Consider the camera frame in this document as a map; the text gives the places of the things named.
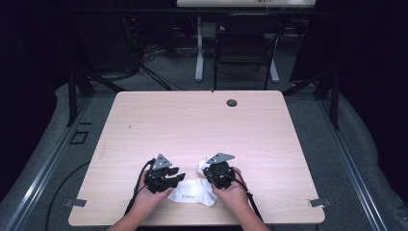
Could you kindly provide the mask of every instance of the tape piece on table corner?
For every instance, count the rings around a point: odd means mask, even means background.
[[[329,199],[314,199],[314,200],[309,200],[309,205],[312,207],[327,207],[329,205],[332,205],[332,202]]]
[[[67,199],[66,202],[64,203],[64,206],[73,208],[74,206],[78,207],[85,207],[85,204],[87,204],[86,200],[82,199]]]

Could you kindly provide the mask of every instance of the table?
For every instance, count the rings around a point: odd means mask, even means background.
[[[177,0],[177,6],[183,8],[310,8],[315,6],[316,0]],[[197,20],[197,64],[195,67],[195,81],[203,79],[204,55],[202,48],[202,22],[201,17]],[[279,83],[279,77],[274,60],[270,66],[272,83]]]
[[[77,196],[87,204],[74,206],[68,221],[115,223],[141,168],[159,153],[197,179],[196,164],[218,152],[236,156],[228,163],[242,171],[265,223],[324,220],[322,208],[308,204],[319,196],[282,93],[217,90],[119,93]],[[212,207],[165,200],[143,225],[228,224],[238,222],[221,200]]]

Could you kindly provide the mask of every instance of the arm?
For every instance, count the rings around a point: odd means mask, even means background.
[[[235,178],[244,183],[237,172],[235,173]],[[228,210],[231,211],[240,222],[243,231],[269,231],[267,226],[249,206],[246,192],[240,184],[234,182],[226,190],[219,190],[214,185],[211,185],[211,187],[213,188],[213,193],[222,199]]]
[[[138,190],[144,187],[144,176],[140,179],[140,185]],[[166,199],[171,194],[172,188],[159,193],[152,193],[150,190],[144,188],[142,189],[135,198],[135,203],[133,204],[131,210],[127,215],[121,218],[113,226],[111,226],[109,231],[135,231],[139,225],[154,211],[156,206],[164,199]]]

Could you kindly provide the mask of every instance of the chair backrest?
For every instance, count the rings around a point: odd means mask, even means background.
[[[276,34],[283,31],[282,19],[273,13],[230,13],[216,26],[216,35],[228,34]]]

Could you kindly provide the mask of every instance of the chair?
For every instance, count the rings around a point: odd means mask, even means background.
[[[264,82],[267,89],[270,66],[284,23],[272,13],[231,13],[216,26],[216,51],[214,58],[214,90],[217,89],[219,64],[261,65],[268,67]]]

